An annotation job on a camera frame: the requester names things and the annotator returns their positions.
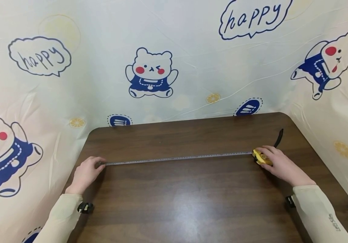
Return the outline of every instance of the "tape measure blade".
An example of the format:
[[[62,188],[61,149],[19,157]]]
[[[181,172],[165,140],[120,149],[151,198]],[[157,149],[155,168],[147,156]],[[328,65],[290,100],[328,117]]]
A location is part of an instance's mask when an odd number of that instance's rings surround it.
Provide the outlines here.
[[[105,164],[102,164],[102,165],[113,166],[113,165],[121,165],[121,164],[141,164],[141,163],[148,163],[148,162],[173,161],[173,160],[184,160],[184,159],[215,158],[215,157],[237,156],[237,155],[248,155],[248,154],[252,154],[252,152],[238,152],[238,153],[227,153],[227,154],[208,154],[208,155],[185,156],[185,157],[164,158],[164,159],[146,159],[146,160],[136,160],[136,161],[105,163]]]

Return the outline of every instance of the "blue bear outfit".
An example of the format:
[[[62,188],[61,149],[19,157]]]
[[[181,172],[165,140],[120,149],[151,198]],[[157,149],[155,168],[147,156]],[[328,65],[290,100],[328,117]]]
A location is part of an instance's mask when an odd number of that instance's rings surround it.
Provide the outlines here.
[[[305,59],[305,62],[301,64],[298,68],[304,72],[308,72],[312,75],[313,79],[320,85],[319,92],[323,92],[325,85],[330,81],[330,78],[326,74],[323,68],[324,59],[321,56],[321,53]]]
[[[27,158],[33,152],[33,145],[28,142],[23,142],[18,138],[15,138],[13,145],[11,146],[13,153],[0,162],[0,186],[8,181],[13,174],[15,174],[18,169],[24,166]],[[12,166],[12,161],[17,160],[19,164],[16,167]],[[13,189],[4,189],[7,191],[15,192]]]
[[[170,89],[169,84],[167,83],[167,77],[164,79],[159,79],[156,83],[146,82],[143,78],[135,75],[135,77],[131,80],[131,89],[136,89],[139,91],[149,91],[149,92],[157,92],[157,91],[167,91]]]

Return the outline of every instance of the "tape measure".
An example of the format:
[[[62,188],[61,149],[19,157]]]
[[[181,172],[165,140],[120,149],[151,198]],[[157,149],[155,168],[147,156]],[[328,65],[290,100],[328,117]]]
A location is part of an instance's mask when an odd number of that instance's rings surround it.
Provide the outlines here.
[[[279,131],[279,136],[274,144],[274,147],[277,147],[280,143],[283,135],[283,129]],[[260,151],[254,149],[249,152],[237,152],[237,153],[226,153],[226,154],[208,154],[208,155],[197,155],[197,156],[185,156],[185,157],[174,157],[174,158],[164,158],[164,159],[146,159],[146,160],[135,160],[135,161],[125,161],[125,162],[114,162],[114,163],[100,163],[100,165],[105,166],[113,166],[113,165],[121,165],[121,164],[141,164],[148,162],[161,162],[161,161],[172,161],[172,160],[183,160],[183,159],[201,159],[201,158],[216,158],[216,157],[225,157],[225,156],[238,156],[238,155],[252,155],[254,157],[254,161],[261,164],[269,164],[272,165],[270,159]]]

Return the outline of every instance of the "blue oval print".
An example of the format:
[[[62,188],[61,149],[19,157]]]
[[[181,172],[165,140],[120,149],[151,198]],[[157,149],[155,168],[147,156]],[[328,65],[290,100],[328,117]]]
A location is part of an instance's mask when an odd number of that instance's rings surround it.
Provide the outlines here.
[[[263,100],[261,98],[251,98],[246,100],[241,104],[241,106],[236,110],[236,116],[252,115],[262,107]]]
[[[35,228],[33,231],[29,232],[27,237],[23,239],[22,243],[33,243],[33,241],[38,236],[41,227]]]
[[[115,126],[129,126],[132,125],[132,119],[126,115],[113,114],[108,116],[108,124]]]

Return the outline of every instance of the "person's left hand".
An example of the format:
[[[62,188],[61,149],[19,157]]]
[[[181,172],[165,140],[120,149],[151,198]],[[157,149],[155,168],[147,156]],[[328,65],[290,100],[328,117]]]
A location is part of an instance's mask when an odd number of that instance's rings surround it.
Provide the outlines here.
[[[74,172],[73,182],[67,187],[65,193],[82,195],[105,168],[105,165],[101,165],[96,169],[95,166],[99,162],[106,162],[106,159],[90,156],[83,161]]]

